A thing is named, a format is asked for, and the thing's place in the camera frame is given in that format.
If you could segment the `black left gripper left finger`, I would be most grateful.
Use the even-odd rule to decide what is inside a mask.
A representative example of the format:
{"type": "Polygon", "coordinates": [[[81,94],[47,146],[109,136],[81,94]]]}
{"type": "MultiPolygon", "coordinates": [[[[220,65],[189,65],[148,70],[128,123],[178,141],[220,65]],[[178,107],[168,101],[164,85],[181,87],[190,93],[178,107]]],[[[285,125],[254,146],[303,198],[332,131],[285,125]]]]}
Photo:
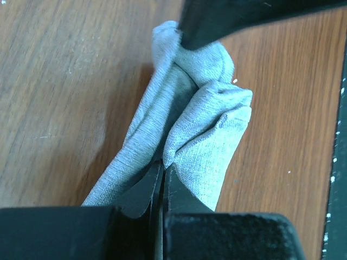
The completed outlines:
{"type": "Polygon", "coordinates": [[[1,259],[162,259],[163,177],[158,160],[106,206],[1,209],[1,259]]]}

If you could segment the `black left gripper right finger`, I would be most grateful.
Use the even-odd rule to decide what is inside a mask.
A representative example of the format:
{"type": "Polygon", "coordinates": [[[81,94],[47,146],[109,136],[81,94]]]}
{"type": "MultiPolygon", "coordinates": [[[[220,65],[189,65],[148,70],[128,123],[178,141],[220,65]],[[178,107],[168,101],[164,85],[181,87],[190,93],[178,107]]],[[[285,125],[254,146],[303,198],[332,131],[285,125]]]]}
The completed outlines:
{"type": "Polygon", "coordinates": [[[164,259],[305,259],[298,234],[283,215],[216,213],[180,180],[172,164],[165,172],[164,259]]]}

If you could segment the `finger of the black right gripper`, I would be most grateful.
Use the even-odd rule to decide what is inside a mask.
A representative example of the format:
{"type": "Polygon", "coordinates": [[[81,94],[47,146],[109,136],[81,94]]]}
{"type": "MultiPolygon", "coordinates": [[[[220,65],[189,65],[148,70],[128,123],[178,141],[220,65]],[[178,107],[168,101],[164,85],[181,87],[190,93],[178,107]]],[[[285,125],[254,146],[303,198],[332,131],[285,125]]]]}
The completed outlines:
{"type": "Polygon", "coordinates": [[[181,45],[197,50],[245,28],[344,6],[341,0],[184,1],[181,45]]]}

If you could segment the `grey cloth napkin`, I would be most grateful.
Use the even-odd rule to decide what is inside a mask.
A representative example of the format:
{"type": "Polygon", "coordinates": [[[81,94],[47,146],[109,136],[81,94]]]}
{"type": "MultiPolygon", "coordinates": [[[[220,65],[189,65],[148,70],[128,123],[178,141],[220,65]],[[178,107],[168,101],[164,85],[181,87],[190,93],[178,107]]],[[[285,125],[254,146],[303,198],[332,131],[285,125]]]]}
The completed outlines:
{"type": "Polygon", "coordinates": [[[111,204],[162,160],[176,165],[182,183],[214,210],[250,121],[253,93],[232,84],[234,64],[220,42],[186,50],[175,21],[153,29],[151,48],[154,72],[122,148],[83,204],[111,204]]]}

